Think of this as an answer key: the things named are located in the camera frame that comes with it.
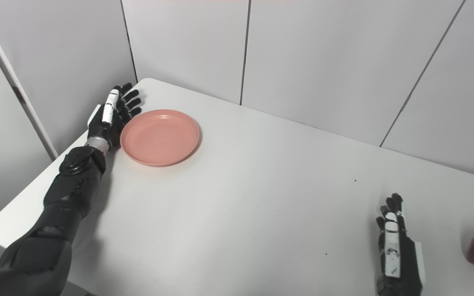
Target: pink plate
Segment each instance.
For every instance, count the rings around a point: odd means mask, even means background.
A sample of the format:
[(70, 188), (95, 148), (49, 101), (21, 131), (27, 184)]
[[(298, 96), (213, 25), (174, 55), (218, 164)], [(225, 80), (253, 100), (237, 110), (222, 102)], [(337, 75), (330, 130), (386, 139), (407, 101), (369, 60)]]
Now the pink plate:
[(152, 167), (172, 165), (188, 157), (199, 142), (199, 126), (175, 110), (153, 110), (131, 120), (120, 143), (134, 161)]

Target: robotic arm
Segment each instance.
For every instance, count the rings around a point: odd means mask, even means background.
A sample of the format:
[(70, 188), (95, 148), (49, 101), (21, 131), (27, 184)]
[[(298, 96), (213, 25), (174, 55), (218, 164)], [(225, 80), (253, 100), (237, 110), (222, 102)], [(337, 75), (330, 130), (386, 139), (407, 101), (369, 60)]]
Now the robotic arm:
[(72, 149), (43, 200), (36, 224), (0, 258), (0, 296), (58, 296), (71, 267), (71, 244), (91, 210), (102, 175), (104, 155), (118, 146), (125, 124), (141, 112), (138, 90), (116, 86), (89, 120), (85, 146)]

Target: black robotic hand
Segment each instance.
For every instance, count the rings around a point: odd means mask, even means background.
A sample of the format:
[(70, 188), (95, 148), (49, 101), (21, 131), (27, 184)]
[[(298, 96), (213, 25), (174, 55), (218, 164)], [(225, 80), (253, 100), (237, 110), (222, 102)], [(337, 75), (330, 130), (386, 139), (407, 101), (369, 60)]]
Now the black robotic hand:
[(89, 133), (87, 138), (90, 141), (107, 142), (107, 150), (118, 146), (120, 143), (120, 133), (124, 126), (142, 109), (138, 107), (141, 103), (138, 90), (133, 90), (133, 84), (127, 83), (124, 86), (115, 86), (105, 104), (98, 105), (89, 118)]
[(376, 219), (381, 230), (382, 274), (376, 282), (380, 296), (420, 296), (425, 281), (422, 247), (407, 236), (402, 203), (402, 197), (393, 193), (380, 207), (383, 217)]

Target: table surface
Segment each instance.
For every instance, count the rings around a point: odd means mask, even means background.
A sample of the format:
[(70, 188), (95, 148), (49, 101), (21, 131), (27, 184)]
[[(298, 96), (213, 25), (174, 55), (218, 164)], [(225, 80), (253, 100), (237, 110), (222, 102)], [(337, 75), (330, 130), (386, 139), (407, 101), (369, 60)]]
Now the table surface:
[[(168, 167), (108, 154), (73, 283), (99, 296), (372, 295), (375, 218), (398, 192), (423, 244), (423, 295), (474, 294), (474, 175), (154, 79), (137, 88), (144, 111), (192, 116), (201, 143)], [(2, 247), (34, 224), (61, 160), (1, 210)]]

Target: panel seam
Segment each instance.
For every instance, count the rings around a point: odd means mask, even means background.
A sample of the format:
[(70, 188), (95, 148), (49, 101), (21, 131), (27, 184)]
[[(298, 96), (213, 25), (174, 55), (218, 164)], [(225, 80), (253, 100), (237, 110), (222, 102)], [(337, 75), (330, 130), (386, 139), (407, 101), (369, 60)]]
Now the panel seam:
[(400, 108), (400, 111), (398, 111), (395, 119), (393, 120), (393, 123), (391, 124), (389, 130), (387, 130), (387, 133), (385, 134), (385, 137), (383, 137), (383, 140), (381, 141), (381, 144), (380, 144), (380, 147), (383, 146), (383, 144), (385, 143), (385, 140), (387, 140), (387, 137), (389, 136), (389, 133), (391, 132), (391, 130), (393, 129), (394, 125), (396, 124), (396, 121), (398, 120), (398, 118), (400, 117), (401, 113), (403, 112), (403, 110), (405, 109), (407, 103), (409, 102), (410, 98), (412, 97), (412, 94), (414, 92), (414, 90), (416, 90), (416, 86), (418, 86), (418, 83), (420, 82), (420, 80), (422, 79), (425, 71), (427, 70), (427, 67), (429, 67), (429, 64), (431, 63), (433, 57), (435, 56), (436, 52), (438, 51), (438, 49), (440, 48), (440, 45), (442, 44), (442, 42), (444, 41), (444, 39), (446, 38), (446, 35), (447, 33), (449, 32), (449, 29), (451, 28), (451, 26), (453, 26), (453, 23), (455, 22), (455, 19), (457, 18), (458, 14), (460, 13), (460, 10), (462, 9), (462, 7), (464, 6), (465, 2), (467, 0), (463, 0), (462, 3), (460, 4), (460, 6), (458, 7), (457, 9), (457, 12), (455, 13), (455, 15), (453, 15), (453, 18), (451, 19), (451, 22), (449, 22), (449, 25), (447, 26), (446, 30), (444, 31), (444, 34), (442, 35), (442, 38), (440, 39), (440, 41), (438, 41), (436, 47), (434, 48), (434, 51), (433, 53), (431, 54), (431, 56), (429, 57), (429, 60), (427, 60), (427, 64), (425, 64), (425, 67), (423, 68), (422, 72), (420, 73), (420, 76), (418, 76), (418, 79), (416, 80), (416, 82), (414, 83), (414, 86), (412, 87), (411, 91), (409, 92), (409, 95), (407, 96), (407, 98), (405, 99), (405, 102), (403, 103), (402, 107)]
[(242, 96), (244, 92), (244, 73), (246, 71), (246, 56), (248, 55), (248, 34), (250, 32), (250, 12), (252, 8), (252, 0), (248, 0), (248, 16), (246, 17), (246, 36), (244, 39), (244, 60), (242, 65), (242, 79), (241, 79), (241, 98), (239, 99), (239, 105), (242, 106)]
[(135, 66), (135, 59), (133, 57), (133, 48), (131, 47), (131, 39), (129, 37), (128, 21), (125, 18), (124, 2), (122, 0), (120, 0), (120, 6), (122, 7), (122, 17), (124, 18), (125, 33), (128, 36), (129, 53), (131, 54), (131, 63), (133, 64), (133, 71), (135, 72), (135, 80), (138, 83), (139, 80), (138, 80), (138, 75), (137, 75), (137, 67)]

